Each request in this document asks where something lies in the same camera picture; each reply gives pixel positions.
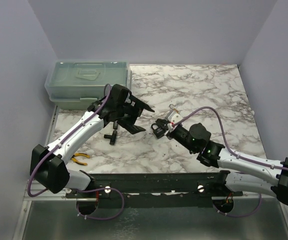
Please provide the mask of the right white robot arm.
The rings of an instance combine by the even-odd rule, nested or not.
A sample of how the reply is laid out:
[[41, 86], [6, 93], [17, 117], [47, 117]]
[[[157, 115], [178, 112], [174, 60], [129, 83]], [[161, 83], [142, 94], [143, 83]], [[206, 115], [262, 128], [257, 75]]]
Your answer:
[[288, 157], [271, 160], [232, 150], [212, 141], [211, 133], [201, 123], [185, 129], [180, 124], [173, 126], [165, 119], [157, 119], [151, 129], [157, 139], [166, 136], [176, 140], [189, 153], [196, 154], [201, 164], [228, 169], [226, 178], [214, 182], [216, 194], [253, 192], [275, 197], [288, 206]]

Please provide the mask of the black padlock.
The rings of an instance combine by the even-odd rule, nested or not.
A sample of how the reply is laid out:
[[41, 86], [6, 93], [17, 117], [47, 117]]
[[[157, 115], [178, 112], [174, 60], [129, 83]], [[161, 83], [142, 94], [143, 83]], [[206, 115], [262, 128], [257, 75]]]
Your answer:
[[160, 139], [165, 135], [168, 129], [167, 121], [165, 119], [158, 118], [155, 123], [151, 124], [151, 129], [156, 139]]

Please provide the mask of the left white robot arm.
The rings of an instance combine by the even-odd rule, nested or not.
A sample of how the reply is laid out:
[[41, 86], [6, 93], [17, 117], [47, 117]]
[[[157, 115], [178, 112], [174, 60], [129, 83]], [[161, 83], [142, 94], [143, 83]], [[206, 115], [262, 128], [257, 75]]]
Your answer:
[[36, 180], [54, 194], [75, 189], [85, 198], [92, 196], [95, 190], [92, 177], [82, 170], [68, 170], [66, 165], [89, 138], [109, 123], [118, 123], [132, 135], [145, 131], [135, 125], [144, 110], [153, 111], [128, 88], [106, 84], [104, 97], [93, 102], [73, 127], [47, 146], [38, 144], [32, 150], [28, 195], [37, 196], [31, 192], [32, 181]]

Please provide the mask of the brass padlock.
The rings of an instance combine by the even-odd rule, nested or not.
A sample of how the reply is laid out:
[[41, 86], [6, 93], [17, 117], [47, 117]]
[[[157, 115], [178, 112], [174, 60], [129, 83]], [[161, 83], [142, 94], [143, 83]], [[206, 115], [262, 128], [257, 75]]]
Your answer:
[[176, 109], [176, 106], [173, 104], [169, 104], [169, 108], [170, 108], [170, 115], [177, 115], [179, 113], [179, 111]]

